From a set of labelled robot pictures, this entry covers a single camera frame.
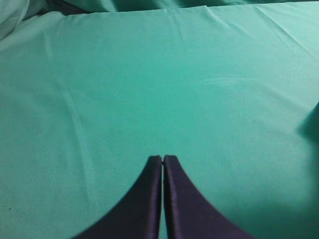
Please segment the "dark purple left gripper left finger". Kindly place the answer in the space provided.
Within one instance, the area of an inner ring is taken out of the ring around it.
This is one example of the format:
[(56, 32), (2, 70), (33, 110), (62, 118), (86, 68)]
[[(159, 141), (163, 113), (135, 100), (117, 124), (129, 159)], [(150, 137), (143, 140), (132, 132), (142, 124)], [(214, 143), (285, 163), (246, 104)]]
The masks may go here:
[(160, 156), (150, 156), (125, 196), (76, 239), (157, 239), (161, 216)]

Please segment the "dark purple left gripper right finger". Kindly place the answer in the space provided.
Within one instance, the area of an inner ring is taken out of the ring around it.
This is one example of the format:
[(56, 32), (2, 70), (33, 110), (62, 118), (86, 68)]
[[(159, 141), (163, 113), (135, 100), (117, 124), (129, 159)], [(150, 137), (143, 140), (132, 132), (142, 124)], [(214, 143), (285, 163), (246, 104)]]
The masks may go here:
[(177, 156), (163, 160), (163, 202), (169, 239), (252, 239), (199, 192)]

